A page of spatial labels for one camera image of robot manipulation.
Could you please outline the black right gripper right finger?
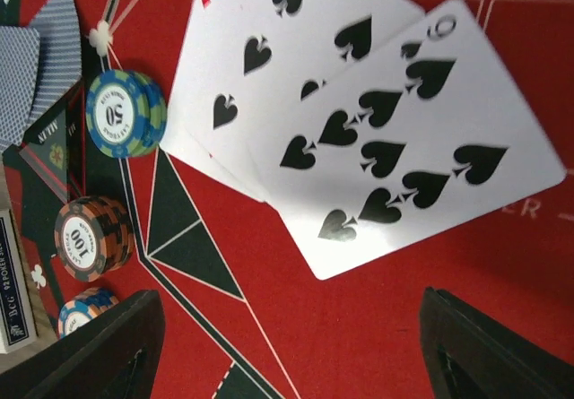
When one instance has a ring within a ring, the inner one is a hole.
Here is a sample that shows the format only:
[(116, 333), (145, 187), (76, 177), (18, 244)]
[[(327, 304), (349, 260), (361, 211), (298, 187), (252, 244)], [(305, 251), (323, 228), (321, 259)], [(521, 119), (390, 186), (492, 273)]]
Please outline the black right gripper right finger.
[(573, 366), (454, 294), (428, 287), (422, 356), (436, 398), (571, 398)]

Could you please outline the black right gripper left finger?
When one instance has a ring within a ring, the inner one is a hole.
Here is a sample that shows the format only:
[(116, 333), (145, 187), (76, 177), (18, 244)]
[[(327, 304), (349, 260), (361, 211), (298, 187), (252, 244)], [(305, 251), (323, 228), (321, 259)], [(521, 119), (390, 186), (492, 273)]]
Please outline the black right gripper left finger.
[(165, 315), (142, 290), (1, 374), (3, 398), (149, 398)]

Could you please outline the red black chips seat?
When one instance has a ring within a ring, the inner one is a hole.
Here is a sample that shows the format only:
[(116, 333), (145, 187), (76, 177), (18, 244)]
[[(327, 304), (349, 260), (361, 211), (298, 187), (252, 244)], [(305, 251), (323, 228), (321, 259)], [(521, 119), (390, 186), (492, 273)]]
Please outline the red black chips seat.
[(97, 195), (79, 197), (60, 208), (54, 241), (64, 268), (81, 282), (94, 282), (124, 266), (135, 249), (125, 206)]

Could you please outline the nine of spades card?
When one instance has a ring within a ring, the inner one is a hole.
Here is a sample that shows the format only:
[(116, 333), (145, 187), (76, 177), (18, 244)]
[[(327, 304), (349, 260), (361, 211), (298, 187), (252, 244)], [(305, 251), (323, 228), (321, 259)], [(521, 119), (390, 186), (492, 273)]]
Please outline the nine of spades card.
[(249, 138), (320, 280), (556, 186), (566, 169), (465, 0)]

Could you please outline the teal chips seat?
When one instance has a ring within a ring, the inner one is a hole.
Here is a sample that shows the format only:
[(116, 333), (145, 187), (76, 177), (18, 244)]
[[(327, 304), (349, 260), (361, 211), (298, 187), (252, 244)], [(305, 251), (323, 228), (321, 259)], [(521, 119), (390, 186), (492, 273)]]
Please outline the teal chips seat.
[(150, 76), (136, 71), (110, 69), (95, 77), (85, 114), (91, 139), (111, 158), (153, 152), (167, 125), (161, 88)]

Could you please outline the dealt cards seat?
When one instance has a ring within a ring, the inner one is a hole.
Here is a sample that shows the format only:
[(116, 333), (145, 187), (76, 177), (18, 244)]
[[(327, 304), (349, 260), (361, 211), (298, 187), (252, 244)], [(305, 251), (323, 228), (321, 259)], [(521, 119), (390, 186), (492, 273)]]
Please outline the dealt cards seat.
[(1, 28), (1, 149), (27, 129), (81, 78), (79, 18), (74, 0), (47, 0), (25, 27)]

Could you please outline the six of spades card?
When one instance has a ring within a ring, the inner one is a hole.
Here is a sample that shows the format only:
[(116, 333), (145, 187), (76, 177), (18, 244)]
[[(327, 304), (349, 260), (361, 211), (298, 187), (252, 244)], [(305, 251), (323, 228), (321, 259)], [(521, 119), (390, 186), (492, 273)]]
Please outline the six of spades card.
[(211, 0), (192, 12), (187, 130), (258, 200), (248, 138), (422, 17), (411, 0)]

